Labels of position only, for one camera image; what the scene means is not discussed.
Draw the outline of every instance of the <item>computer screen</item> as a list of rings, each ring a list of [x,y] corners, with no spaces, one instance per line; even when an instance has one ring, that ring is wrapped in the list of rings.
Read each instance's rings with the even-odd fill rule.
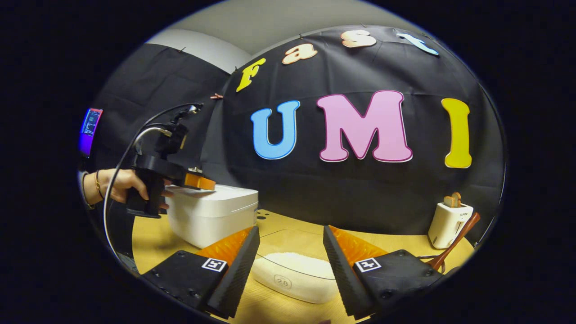
[[[86,113],[86,117],[84,117],[82,130],[80,131],[80,152],[85,157],[90,157],[92,140],[94,139],[94,132],[96,131],[96,126],[98,126],[100,116],[102,116],[102,109],[90,108]]]

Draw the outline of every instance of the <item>table surface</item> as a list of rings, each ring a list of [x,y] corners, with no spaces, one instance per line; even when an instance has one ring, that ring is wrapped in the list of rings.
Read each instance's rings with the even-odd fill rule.
[[[264,250],[270,249],[270,243],[275,239],[274,233],[281,230],[304,231],[307,235],[323,235],[323,226],[296,220],[267,210],[258,210],[257,225],[260,231],[260,247],[258,254],[266,255]],[[168,215],[161,215],[159,219],[136,217],[132,232],[132,249],[134,261],[140,274],[144,274],[179,250],[191,253],[200,249],[189,244],[174,234],[170,228]],[[427,235],[384,235],[348,231],[349,233],[381,247],[387,252],[407,250],[415,256],[438,255],[442,250],[432,247]],[[446,257],[446,270],[461,266],[474,252],[472,245],[464,238]],[[324,304],[311,304],[278,293],[254,280],[252,274],[248,276],[244,293],[235,318],[223,320],[227,323],[319,323],[330,319],[332,323],[358,323],[364,319],[354,320],[346,315],[340,295]]]

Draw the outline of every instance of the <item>letter m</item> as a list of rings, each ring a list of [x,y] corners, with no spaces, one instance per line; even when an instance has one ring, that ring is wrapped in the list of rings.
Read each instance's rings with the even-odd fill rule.
[[[398,91],[374,92],[366,115],[362,116],[344,95],[330,95],[318,99],[326,120],[326,147],[320,158],[327,162],[340,162],[348,158],[342,146],[341,132],[360,160],[366,157],[370,143],[378,132],[378,146],[372,152],[383,162],[405,162],[412,159],[412,150],[406,144],[404,122],[400,104],[404,100]]]

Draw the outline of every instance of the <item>brown handle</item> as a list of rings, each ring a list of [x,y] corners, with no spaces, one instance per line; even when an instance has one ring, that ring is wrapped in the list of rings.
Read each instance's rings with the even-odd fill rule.
[[[452,242],[452,244],[450,244],[450,246],[444,252],[442,252],[439,256],[428,261],[427,263],[430,266],[432,266],[432,268],[436,271],[438,269],[440,269],[440,266],[444,262],[444,259],[448,256],[448,254],[452,251],[452,249],[458,244],[458,242],[460,242],[460,240],[466,234],[468,234],[470,229],[472,229],[472,227],[474,227],[474,225],[476,225],[476,223],[478,223],[479,220],[480,220],[480,214],[474,213],[474,215],[472,215],[472,217],[470,217],[470,219],[466,222],[466,224],[464,224],[464,227],[462,227],[462,230],[460,231],[460,233],[458,233],[458,236],[456,236],[456,239],[454,240],[454,242]]]

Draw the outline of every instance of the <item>blue letter u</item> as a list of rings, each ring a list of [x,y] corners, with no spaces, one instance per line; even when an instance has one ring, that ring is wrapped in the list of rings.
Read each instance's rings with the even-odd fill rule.
[[[278,112],[282,114],[282,141],[270,144],[268,140],[268,117],[272,110],[268,108],[256,111],[250,117],[254,124],[254,150],[256,154],[267,160],[281,159],[294,149],[296,145],[296,109],[300,101],[292,100],[278,105]]]

